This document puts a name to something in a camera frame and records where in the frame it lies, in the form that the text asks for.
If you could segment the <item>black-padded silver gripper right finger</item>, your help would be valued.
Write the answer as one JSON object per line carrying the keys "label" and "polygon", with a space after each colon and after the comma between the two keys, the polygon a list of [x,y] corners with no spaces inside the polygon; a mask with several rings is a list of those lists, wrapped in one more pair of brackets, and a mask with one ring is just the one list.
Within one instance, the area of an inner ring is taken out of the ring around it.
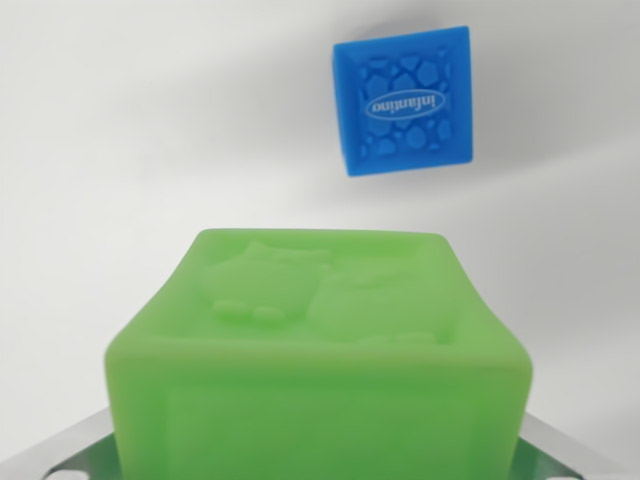
{"label": "black-padded silver gripper right finger", "polygon": [[638,479],[639,475],[527,413],[514,456],[514,478]]}

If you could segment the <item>black-padded silver gripper left finger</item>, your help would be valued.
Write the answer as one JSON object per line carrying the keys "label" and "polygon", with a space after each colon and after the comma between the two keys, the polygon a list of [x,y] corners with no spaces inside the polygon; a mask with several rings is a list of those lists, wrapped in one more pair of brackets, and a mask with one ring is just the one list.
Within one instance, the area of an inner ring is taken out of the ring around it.
{"label": "black-padded silver gripper left finger", "polygon": [[45,479],[61,470],[89,479],[120,478],[108,408],[3,461],[1,478]]}

